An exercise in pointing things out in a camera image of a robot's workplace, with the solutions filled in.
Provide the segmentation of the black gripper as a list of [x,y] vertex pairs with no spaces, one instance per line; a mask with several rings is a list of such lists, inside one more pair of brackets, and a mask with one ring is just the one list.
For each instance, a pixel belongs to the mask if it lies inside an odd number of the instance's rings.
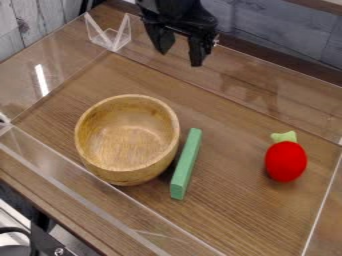
[[188,37],[192,67],[200,67],[215,46],[218,19],[200,0],[136,0],[142,21],[155,49],[167,54],[175,32]]

